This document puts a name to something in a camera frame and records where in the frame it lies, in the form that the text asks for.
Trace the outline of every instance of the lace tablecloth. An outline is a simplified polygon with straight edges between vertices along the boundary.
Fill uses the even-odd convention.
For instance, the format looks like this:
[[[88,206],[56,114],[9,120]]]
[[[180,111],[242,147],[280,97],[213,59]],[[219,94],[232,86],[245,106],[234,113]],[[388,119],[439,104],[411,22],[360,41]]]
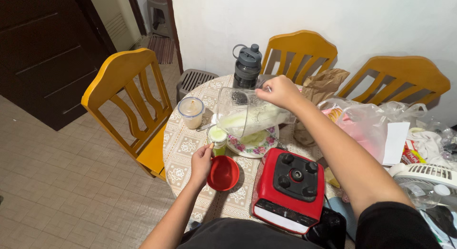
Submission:
[[[211,122],[216,112],[221,87],[231,87],[233,75],[218,77],[203,83],[186,97],[201,99],[206,106],[202,125]],[[293,138],[294,125],[290,124],[279,132],[279,140],[288,150],[311,160],[322,157],[317,147],[303,147]],[[207,143],[206,131],[197,132],[184,125],[177,107],[171,114],[164,132],[163,158],[168,184],[175,196],[186,186],[191,176],[191,156]],[[232,157],[239,166],[239,181],[230,191],[219,192],[206,185],[198,195],[191,218],[195,221],[209,221],[217,217],[253,219],[249,215],[249,205],[254,188],[255,175],[260,159],[248,159],[227,149],[226,155]]]

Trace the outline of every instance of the doormat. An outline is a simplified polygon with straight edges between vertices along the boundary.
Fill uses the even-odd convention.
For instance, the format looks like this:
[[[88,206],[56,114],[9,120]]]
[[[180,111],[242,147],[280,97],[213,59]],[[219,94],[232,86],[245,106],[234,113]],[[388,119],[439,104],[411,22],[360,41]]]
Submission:
[[[155,52],[159,64],[173,63],[174,41],[170,38],[152,36],[148,48]]]

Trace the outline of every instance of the dark brown door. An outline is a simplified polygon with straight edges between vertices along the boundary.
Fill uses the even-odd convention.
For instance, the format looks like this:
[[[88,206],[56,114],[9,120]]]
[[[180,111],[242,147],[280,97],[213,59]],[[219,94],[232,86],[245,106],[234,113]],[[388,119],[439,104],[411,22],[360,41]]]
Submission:
[[[0,0],[0,94],[59,130],[109,53],[75,0]]]

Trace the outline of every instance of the yellow wooden chair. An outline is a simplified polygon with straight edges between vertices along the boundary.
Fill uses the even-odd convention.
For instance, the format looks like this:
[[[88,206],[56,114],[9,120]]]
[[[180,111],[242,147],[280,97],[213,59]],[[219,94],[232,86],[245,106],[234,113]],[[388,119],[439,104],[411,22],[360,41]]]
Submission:
[[[343,97],[349,89],[357,83],[362,75],[372,69],[379,71],[371,86],[361,95],[354,98],[354,101],[363,102],[366,100],[380,85],[386,75],[394,77],[388,85],[375,94],[367,103],[380,104],[393,92],[399,89],[404,83],[413,84],[412,87],[406,88],[400,93],[393,96],[389,101],[401,101],[422,89],[428,89],[431,92],[422,99],[414,103],[427,104],[438,98],[451,88],[449,80],[438,70],[437,66],[431,60],[421,56],[374,56],[370,58],[362,69],[348,82],[339,92],[338,96]]]
[[[165,107],[151,94],[146,68],[151,66],[155,82],[159,89]],[[154,108],[155,116],[152,117],[134,82],[138,75],[147,102]],[[137,117],[132,109],[119,97],[117,92],[124,88],[130,100],[140,114],[145,130],[140,130]],[[99,107],[107,100],[115,103],[129,120],[130,133],[136,140],[129,145],[114,129],[109,121],[99,111]],[[106,59],[94,81],[89,85],[83,95],[81,104],[98,121],[98,123],[111,135],[111,137],[138,163],[138,165],[153,177],[165,179],[162,148],[165,124],[173,111],[168,98],[165,83],[159,69],[155,53],[149,49],[141,48],[135,51],[119,52]]]
[[[281,51],[281,59],[276,75],[282,75],[284,72],[287,52],[295,53],[286,73],[286,76],[290,79],[293,79],[303,57],[305,55],[311,55],[311,58],[306,62],[297,75],[295,83],[298,85],[303,85],[304,75],[320,57],[326,58],[327,60],[322,64],[318,73],[328,69],[338,53],[336,46],[325,40],[325,38],[319,35],[319,33],[314,31],[300,30],[290,34],[277,35],[270,38],[268,41],[260,74],[263,74],[265,71],[266,61],[268,60],[271,49]]]

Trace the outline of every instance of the person's left hand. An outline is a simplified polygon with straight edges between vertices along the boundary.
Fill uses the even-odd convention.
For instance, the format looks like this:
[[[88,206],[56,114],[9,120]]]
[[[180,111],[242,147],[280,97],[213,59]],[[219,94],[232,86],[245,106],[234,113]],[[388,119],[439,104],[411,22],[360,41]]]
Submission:
[[[213,150],[209,148],[211,144],[202,146],[192,155],[192,173],[189,182],[195,182],[202,189],[206,184],[206,178],[211,169],[211,156],[214,156]]]

